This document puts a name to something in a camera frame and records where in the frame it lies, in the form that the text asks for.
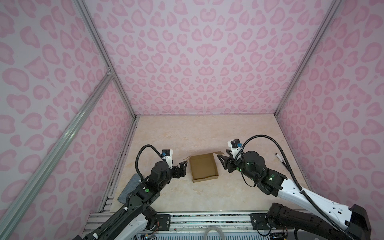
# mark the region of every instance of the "brown box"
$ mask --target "brown box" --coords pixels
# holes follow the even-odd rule
[[[203,155],[191,156],[189,158],[193,182],[201,182],[218,178],[214,153],[223,155],[223,153],[219,151]]]

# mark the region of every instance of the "pink patterned wall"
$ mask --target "pink patterned wall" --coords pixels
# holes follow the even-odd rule
[[[71,0],[0,3],[0,218],[105,75]]]
[[[382,1],[347,0],[279,123],[317,193],[363,206],[384,235]]]
[[[273,113],[330,0],[87,0],[136,114]]]
[[[129,124],[125,105],[110,83],[11,239],[81,235],[101,201]]]

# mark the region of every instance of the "beige marble tabletop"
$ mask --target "beige marble tabletop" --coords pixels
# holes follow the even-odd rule
[[[307,184],[290,151],[282,131],[272,114],[265,115],[225,115],[225,116],[143,116],[140,117],[133,137],[125,166],[110,212],[116,212],[122,204],[117,201],[135,171],[134,161],[140,148],[145,144],[153,145],[158,151],[173,149],[172,159],[178,165],[188,156],[215,151],[225,152],[227,141],[240,139],[244,142],[249,137],[265,134],[274,138],[283,148],[295,176],[301,186]],[[276,158],[278,152],[273,142],[266,138],[250,141],[245,151],[256,151],[265,158],[268,168],[274,169],[287,177],[288,171]],[[187,175],[172,179],[160,193],[160,197],[151,205],[158,212],[179,211],[235,211],[268,210],[273,202],[281,203],[292,209],[301,207],[274,197],[265,195],[257,187],[247,186],[237,171],[228,173],[215,156],[218,179],[192,182],[190,166]],[[143,151],[139,160],[139,169],[143,176],[150,174],[158,156],[150,148]]]

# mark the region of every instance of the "pink heart pattern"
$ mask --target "pink heart pattern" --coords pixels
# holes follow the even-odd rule
[[[106,68],[71,0],[2,1],[0,8],[1,218],[104,77]],[[106,110],[107,104],[113,111]],[[86,200],[82,193],[92,193],[94,199],[101,198],[100,186],[106,185],[111,171],[107,163],[113,165],[115,162],[130,121],[113,84],[97,107],[102,107],[103,112],[91,113],[14,236],[20,239],[70,238],[83,229],[86,216],[97,204],[90,198]],[[101,130],[101,126],[93,124],[96,116],[101,121],[113,123],[112,126]],[[94,140],[102,133],[108,138],[95,149]],[[87,176],[93,168],[90,162],[85,165],[84,161],[96,157],[91,146],[108,153],[98,159],[106,168],[95,170],[101,177],[89,182],[92,185],[74,188],[77,176],[81,173]],[[75,192],[77,199],[67,202],[70,192]],[[78,205],[76,210],[81,210],[71,215],[72,221],[67,221],[74,204]]]
[[[372,239],[384,234],[383,11],[345,1],[278,117],[314,190],[363,206]]]
[[[86,3],[136,114],[273,113],[329,7],[276,0]]]
[[[102,130],[101,124],[94,124],[94,119],[108,122],[108,128]],[[71,238],[81,234],[89,213],[95,212],[100,203],[130,122],[114,83],[110,83],[15,233],[21,238],[39,235],[47,239],[54,235]],[[104,153],[96,166],[94,159],[97,159],[97,153],[87,150],[90,145],[97,145],[97,149]],[[8,150],[0,155],[0,170],[12,168],[16,154]],[[41,160],[35,154],[26,157],[22,163],[20,173],[33,173]],[[25,184],[25,180],[11,184],[2,195],[2,200],[12,202]]]

